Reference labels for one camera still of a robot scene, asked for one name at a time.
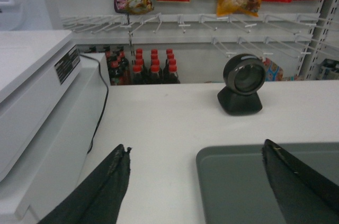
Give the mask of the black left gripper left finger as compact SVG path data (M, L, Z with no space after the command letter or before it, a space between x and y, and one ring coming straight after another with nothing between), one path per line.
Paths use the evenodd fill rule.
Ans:
M130 152L119 144L40 223L116 223L130 178Z

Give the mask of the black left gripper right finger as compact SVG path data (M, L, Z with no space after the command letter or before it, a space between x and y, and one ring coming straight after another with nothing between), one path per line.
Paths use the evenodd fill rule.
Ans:
M338 223L337 184L270 139L262 158L286 223Z

